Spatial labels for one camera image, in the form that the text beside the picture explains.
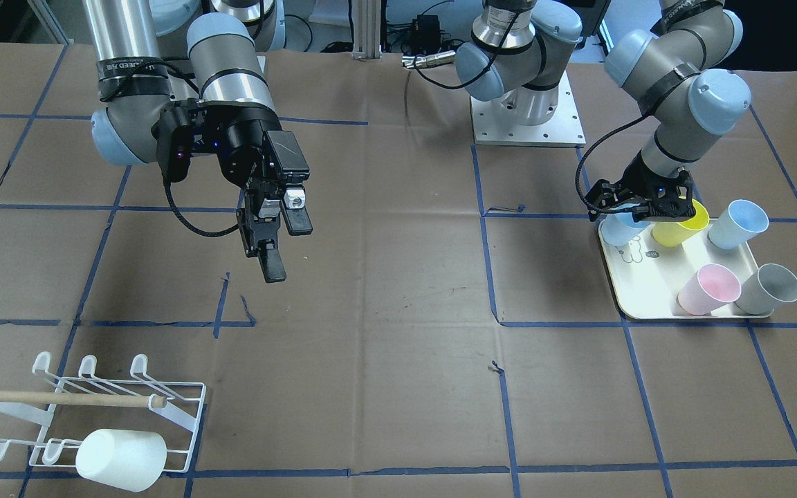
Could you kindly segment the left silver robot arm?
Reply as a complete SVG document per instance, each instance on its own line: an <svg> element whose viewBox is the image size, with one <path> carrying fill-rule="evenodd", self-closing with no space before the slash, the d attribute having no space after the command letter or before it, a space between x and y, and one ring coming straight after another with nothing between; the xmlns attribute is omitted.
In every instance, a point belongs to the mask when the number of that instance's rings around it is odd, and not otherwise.
<svg viewBox="0 0 797 498"><path fill-rule="evenodd" d="M743 36L742 21L722 1L662 1L650 30L633 30L604 61L610 78L655 117L654 135L614 183L576 191L589 212L629 214L634 221L693 218L690 168L749 109L749 85L720 69ZM459 47L461 88L480 101L541 94L556 101L570 55L582 37L578 13L556 1L485 1L472 39Z"/></svg>

